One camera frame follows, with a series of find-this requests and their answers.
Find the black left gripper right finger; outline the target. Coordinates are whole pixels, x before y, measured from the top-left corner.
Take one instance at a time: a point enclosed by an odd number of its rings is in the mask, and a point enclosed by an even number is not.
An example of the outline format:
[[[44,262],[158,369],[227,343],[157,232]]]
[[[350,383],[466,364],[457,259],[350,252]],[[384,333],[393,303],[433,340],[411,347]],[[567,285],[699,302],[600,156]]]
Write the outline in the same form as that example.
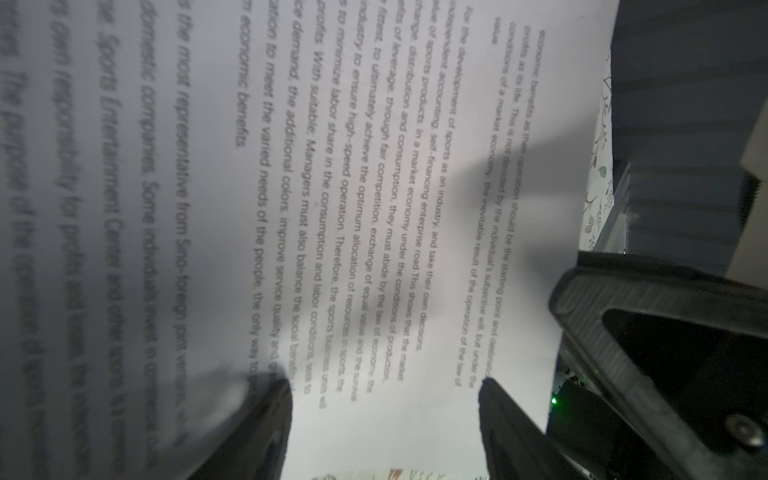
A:
[[[480,431],[491,479],[582,477],[496,380],[483,380],[478,401]]]

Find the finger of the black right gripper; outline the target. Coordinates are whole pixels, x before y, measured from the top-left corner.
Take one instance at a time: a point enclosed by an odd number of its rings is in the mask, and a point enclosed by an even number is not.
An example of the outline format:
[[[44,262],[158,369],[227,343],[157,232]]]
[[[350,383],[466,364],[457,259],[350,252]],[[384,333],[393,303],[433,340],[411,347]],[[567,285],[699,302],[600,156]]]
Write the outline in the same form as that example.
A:
[[[766,477],[764,289],[582,252],[549,308],[586,376],[677,477]]]

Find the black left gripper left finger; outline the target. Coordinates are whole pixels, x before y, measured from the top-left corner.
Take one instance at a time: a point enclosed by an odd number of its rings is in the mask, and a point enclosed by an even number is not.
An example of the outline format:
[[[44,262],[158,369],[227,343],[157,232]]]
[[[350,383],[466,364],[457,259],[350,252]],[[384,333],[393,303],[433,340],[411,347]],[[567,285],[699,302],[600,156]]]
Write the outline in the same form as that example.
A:
[[[292,427],[293,395],[283,375],[256,376],[254,395],[231,390],[216,401],[220,412],[200,425],[187,453],[187,479],[279,479]]]

